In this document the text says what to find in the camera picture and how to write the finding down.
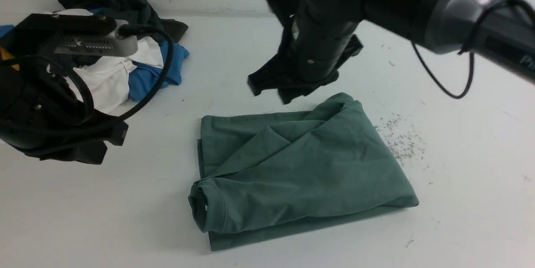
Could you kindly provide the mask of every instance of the gray robot arm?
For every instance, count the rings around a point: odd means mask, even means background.
[[[523,0],[267,1],[285,30],[278,53],[249,76],[255,95],[278,89],[287,104],[336,81],[363,47],[353,34],[363,20],[436,54],[480,54],[535,82],[535,13]]]

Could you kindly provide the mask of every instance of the green t-shirt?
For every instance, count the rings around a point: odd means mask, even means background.
[[[189,203],[212,251],[415,207],[396,159],[347,94],[311,112],[202,119]]]

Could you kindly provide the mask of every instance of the yellow object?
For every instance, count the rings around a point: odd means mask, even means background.
[[[9,53],[9,51],[6,51],[4,48],[0,47],[0,56],[2,57],[2,60],[9,60],[9,59],[15,59],[12,54]],[[16,71],[20,70],[20,67],[18,64],[15,64],[11,66]]]

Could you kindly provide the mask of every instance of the black cloth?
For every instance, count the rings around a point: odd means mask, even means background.
[[[188,26],[176,20],[162,20],[147,0],[58,0],[65,9],[101,9],[96,15],[112,17],[116,20],[126,20],[129,24],[140,26],[153,26],[165,30],[175,42],[180,41],[186,33]],[[157,43],[162,43],[164,38],[159,34],[150,35]],[[65,55],[55,54],[53,59],[66,68],[79,66],[91,66],[100,56]]]
[[[128,21],[130,24],[153,26],[163,30],[161,19],[147,0],[58,0],[65,9],[101,9],[99,15]],[[163,37],[153,34],[151,37],[161,43]]]

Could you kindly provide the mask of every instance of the white table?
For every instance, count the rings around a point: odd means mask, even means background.
[[[103,165],[41,163],[0,146],[1,267],[535,266],[535,87],[478,58],[472,92],[451,100],[407,41],[364,23],[365,49],[340,80],[282,106],[246,85],[277,49],[274,18],[175,18],[191,26],[183,85],[128,120],[125,145]],[[468,58],[425,56],[462,89]],[[400,155],[420,206],[210,253],[187,202],[201,117],[311,110],[342,91]]]

